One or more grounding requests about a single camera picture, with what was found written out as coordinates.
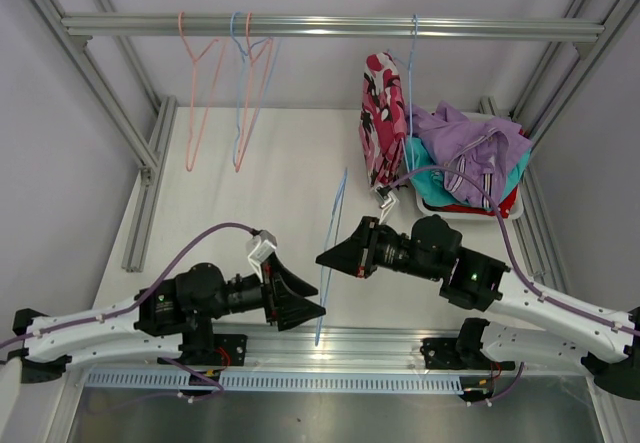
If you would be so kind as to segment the pink floral trousers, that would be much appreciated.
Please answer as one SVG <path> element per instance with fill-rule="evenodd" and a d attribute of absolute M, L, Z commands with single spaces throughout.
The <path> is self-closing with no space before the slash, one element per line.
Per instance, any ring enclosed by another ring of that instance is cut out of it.
<path fill-rule="evenodd" d="M 365 60 L 359 137 L 371 188 L 394 182 L 408 134 L 399 70 L 388 52 Z"/>

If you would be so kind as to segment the pink wire hanger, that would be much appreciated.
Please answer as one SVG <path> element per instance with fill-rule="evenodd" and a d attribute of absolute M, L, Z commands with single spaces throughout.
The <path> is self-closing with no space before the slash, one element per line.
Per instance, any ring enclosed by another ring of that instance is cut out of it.
<path fill-rule="evenodd" d="M 192 172 L 197 163 L 208 124 L 209 112 L 214 103 L 228 40 L 221 37 L 213 37 L 200 49 L 194 49 L 186 35 L 185 24 L 186 14 L 182 11 L 178 14 L 179 36 L 191 62 L 191 93 L 184 167 L 187 172 Z M 207 59 L 212 56 L 214 51 L 217 52 L 217 58 L 213 68 L 213 76 L 211 77 L 209 89 L 204 92 L 201 88 L 202 69 L 206 66 Z"/>

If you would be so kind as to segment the teal trousers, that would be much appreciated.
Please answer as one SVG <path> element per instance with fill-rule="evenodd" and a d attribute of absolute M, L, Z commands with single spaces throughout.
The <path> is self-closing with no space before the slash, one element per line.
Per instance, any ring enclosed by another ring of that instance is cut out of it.
<path fill-rule="evenodd" d="M 407 156 L 413 156 L 413 163 L 411 164 L 412 169 L 435 164 L 420 138 L 412 137 L 410 140 L 410 146 L 411 148 L 407 150 Z M 509 173 L 504 187 L 504 194 L 502 199 L 499 201 L 499 205 L 513 204 L 515 197 L 512 196 L 512 193 L 515 191 L 524 170 L 526 169 L 530 154 L 531 150 L 527 150 Z M 451 205 L 464 207 L 469 206 L 466 200 L 459 202 L 444 188 L 443 175 L 437 170 L 422 172 L 411 177 L 410 180 L 426 205 L 433 206 L 435 208 L 444 208 Z"/>

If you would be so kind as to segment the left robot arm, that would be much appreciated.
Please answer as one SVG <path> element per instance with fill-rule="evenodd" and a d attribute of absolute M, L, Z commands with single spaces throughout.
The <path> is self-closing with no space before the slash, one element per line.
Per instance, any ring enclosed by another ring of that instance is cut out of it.
<path fill-rule="evenodd" d="M 69 369 L 106 362 L 241 367 L 246 336 L 217 334 L 214 321 L 261 310 L 267 324 L 287 331 L 326 313 L 312 300 L 317 289 L 276 256 L 260 270 L 225 279 L 214 264 L 199 263 L 107 309 L 64 317 L 21 309 L 13 331 L 24 340 L 9 356 L 21 362 L 24 384 L 55 381 Z"/>

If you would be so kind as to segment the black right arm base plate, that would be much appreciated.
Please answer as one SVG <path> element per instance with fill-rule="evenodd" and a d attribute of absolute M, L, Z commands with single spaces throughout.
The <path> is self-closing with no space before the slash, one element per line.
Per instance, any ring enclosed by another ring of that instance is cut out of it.
<path fill-rule="evenodd" d="M 481 352 L 460 352 L 456 349 L 457 339 L 448 337 L 424 338 L 421 341 L 420 353 L 428 370 L 503 370 L 516 369 L 514 361 L 494 362 Z"/>

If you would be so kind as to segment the blue hanger with purple trousers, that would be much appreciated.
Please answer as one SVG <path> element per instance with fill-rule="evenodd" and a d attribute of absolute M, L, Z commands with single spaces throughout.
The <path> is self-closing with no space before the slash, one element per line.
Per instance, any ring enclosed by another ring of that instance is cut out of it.
<path fill-rule="evenodd" d="M 345 168 L 343 172 L 343 176 L 340 180 L 340 183 L 338 185 L 338 188 L 335 194 L 334 203 L 331 211 L 330 222 L 329 222 L 327 234 L 326 234 L 324 245 L 323 245 L 324 251 L 329 249 L 329 246 L 331 243 L 336 244 L 338 240 L 347 180 L 348 180 L 348 169 Z M 333 272 L 332 269 L 328 269 L 325 266 L 322 266 L 320 270 L 319 303 L 322 307 L 325 307 L 327 304 L 327 299 L 330 291 L 332 272 Z"/>

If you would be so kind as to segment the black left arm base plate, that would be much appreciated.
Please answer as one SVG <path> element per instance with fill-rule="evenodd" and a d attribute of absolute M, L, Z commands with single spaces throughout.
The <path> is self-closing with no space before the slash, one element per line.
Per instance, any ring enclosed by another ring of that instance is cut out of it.
<path fill-rule="evenodd" d="M 246 357 L 248 336 L 236 333 L 187 334 L 179 355 L 172 360 L 186 366 L 242 367 Z"/>

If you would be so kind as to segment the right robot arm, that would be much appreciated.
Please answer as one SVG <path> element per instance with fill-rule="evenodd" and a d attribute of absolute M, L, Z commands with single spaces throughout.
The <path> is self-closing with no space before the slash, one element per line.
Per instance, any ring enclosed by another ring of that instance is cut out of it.
<path fill-rule="evenodd" d="M 440 297 L 458 308 L 528 325 L 467 318 L 457 337 L 423 341 L 429 369 L 511 371 L 529 363 L 575 370 L 614 396 L 639 398 L 638 310 L 609 310 L 535 285 L 504 262 L 463 247 L 461 233 L 438 216 L 419 219 L 409 234 L 365 217 L 316 262 L 356 278 L 385 268 L 435 281 Z"/>

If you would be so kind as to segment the red trousers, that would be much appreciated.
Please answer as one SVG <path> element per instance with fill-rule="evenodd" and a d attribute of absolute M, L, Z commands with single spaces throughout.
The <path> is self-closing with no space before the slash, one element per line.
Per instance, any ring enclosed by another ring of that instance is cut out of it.
<path fill-rule="evenodd" d="M 434 207 L 421 201 L 422 207 L 429 212 L 443 214 L 447 218 L 458 220 L 484 220 L 495 216 L 491 208 L 476 208 L 461 204 Z M 521 191 L 518 185 L 498 205 L 499 213 L 505 220 L 516 220 L 524 213 L 524 204 L 521 199 Z"/>

